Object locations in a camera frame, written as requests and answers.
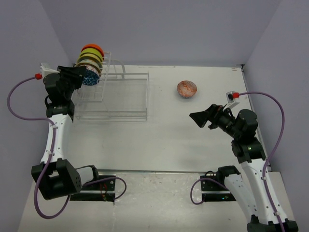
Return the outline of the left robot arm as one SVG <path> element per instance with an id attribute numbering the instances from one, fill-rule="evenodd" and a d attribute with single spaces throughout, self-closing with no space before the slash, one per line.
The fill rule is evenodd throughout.
<path id="1" fill-rule="evenodd" d="M 40 164 L 32 166 L 31 175 L 46 200 L 74 195 L 84 185 L 90 190 L 100 186 L 100 177 L 94 165 L 74 168 L 66 159 L 75 113 L 72 95 L 81 88 L 86 72 L 85 66 L 58 66 L 57 70 L 45 73 L 43 77 L 49 132 L 46 151 Z"/>

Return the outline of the yellow patterned bowl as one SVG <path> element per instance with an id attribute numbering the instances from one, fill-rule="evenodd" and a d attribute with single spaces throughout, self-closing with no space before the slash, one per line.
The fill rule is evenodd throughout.
<path id="1" fill-rule="evenodd" d="M 93 61 L 99 68 L 102 68 L 102 61 L 99 59 L 97 55 L 86 53 L 81 55 L 77 59 L 77 63 L 85 62 L 86 60 L 91 60 Z"/>

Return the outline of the red patterned bowl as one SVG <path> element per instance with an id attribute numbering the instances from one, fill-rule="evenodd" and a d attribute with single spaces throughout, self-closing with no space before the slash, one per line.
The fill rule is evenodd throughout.
<path id="1" fill-rule="evenodd" d="M 183 98 L 191 98 L 197 93 L 197 86 L 192 81 L 183 80 L 177 84 L 177 92 Z"/>

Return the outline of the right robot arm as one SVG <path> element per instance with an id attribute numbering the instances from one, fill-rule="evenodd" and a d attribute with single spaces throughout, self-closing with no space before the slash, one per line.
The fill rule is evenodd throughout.
<path id="1" fill-rule="evenodd" d="M 257 115 L 248 109 L 233 116 L 230 108 L 212 104 L 208 109 L 189 115 L 200 127 L 207 122 L 209 129 L 220 128 L 232 137 L 232 151 L 248 178 L 243 183 L 235 166 L 218 168 L 211 182 L 221 190 L 231 192 L 247 219 L 249 232 L 296 232 L 298 225 L 289 220 L 272 186 L 267 171 L 267 158 L 261 143 L 255 136 Z"/>

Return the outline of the blue patterned bowl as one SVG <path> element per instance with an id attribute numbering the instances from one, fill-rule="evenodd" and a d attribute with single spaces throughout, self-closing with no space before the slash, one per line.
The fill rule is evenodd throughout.
<path id="1" fill-rule="evenodd" d="M 95 86 L 98 84 L 99 75 L 91 70 L 86 70 L 85 76 L 83 78 L 83 85 Z"/>

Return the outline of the white floral bowl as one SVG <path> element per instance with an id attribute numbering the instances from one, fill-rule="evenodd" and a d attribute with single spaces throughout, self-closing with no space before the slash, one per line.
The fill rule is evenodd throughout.
<path id="1" fill-rule="evenodd" d="M 101 69 L 97 63 L 91 60 L 83 60 L 75 65 L 75 67 L 86 66 L 87 69 L 92 70 L 93 72 L 101 73 Z"/>

